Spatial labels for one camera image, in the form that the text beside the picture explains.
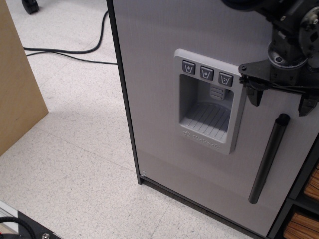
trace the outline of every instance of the floor tile seam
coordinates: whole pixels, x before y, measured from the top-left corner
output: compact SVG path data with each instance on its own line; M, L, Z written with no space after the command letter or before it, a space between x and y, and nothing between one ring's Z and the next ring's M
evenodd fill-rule
M159 224L161 223L163 217L165 216L165 214L166 214L166 212L167 212L168 208L170 207L170 205L171 205L171 203L172 203L173 200L174 200L174 198L171 198L171 200L170 200L170 202L169 202L169 205L167 206L167 208L166 208L165 212L163 213L162 217L160 218L159 223L156 225L156 227L155 227L155 229L154 229L154 231L153 231L153 233L152 233L150 239L152 239L152 237L153 237L153 235L154 235L156 229L159 227Z

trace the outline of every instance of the gray dispenser panel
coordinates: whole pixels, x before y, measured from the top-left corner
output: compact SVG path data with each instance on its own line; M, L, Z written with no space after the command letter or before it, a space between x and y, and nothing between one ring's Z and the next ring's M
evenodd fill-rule
M246 99L238 66L178 49L174 67L178 134L230 154Z

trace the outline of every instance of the refrigerator bottom trim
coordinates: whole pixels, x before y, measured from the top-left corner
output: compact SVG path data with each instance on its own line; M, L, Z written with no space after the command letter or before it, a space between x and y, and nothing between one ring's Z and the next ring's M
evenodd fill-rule
M221 215L221 214L219 214L219 213L217 213L217 212L215 212L215 211L213 211L213 210L211 210L211 209L209 209L209 208L207 208L207 207L205 207L205 206L193 201L192 199L189 199L189 198L183 196L182 194L179 194L178 192L173 191L170 188L165 187L164 185L162 185L162 184L160 184L160 183L158 183L158 182L156 182L156 181L154 181L154 180L152 180L152 179L150 179L148 177L145 177L143 175L138 176L138 183L140 185L142 185L144 183L144 181L147 181L147 182L149 182L149 183L151 183L151 184L153 184L155 186L158 186L161 189L164 189L164 190L174 194L175 196L178 196L178 197L180 197L180 198L182 198L182 199L184 199L184 200L186 200L186 201L188 201L188 202L190 202L190 203L192 203L192 204L194 204L194 205L196 205L196 206L198 206L198 207L200 207L200 208L202 208L202 209L204 209L204 210L206 210L206 211L208 211L208 212L210 212L212 214L214 214L215 216L217 216L217 218L214 218L214 219L218 220L221 223L225 223L225 221L228 222L228 226L230 226L231 228L233 228L235 230L238 230L238 231L242 232L243 234L245 234L247 236L250 236L250 237L252 237L254 239L271 239L269 237L264 237L264 236L262 236L262 235L260 235L260 234L258 234L256 232L254 232L254 231L252 231L252 230L240 225L239 223L228 219L227 217L225 217L225 216L223 216L223 215Z

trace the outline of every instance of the refrigerator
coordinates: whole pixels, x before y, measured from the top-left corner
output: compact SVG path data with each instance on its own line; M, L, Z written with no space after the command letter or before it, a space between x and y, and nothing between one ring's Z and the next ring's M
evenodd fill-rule
M238 67L267 59L272 26L219 0L107 0L138 182L266 237L319 132L319 107L269 89L257 107ZM276 122L285 131L250 200Z

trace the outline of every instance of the caster wheel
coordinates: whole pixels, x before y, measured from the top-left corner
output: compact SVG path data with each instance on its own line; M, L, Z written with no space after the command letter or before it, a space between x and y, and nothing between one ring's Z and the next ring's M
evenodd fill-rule
M22 0L22 4L26 12L29 14L39 11L39 5L36 0Z

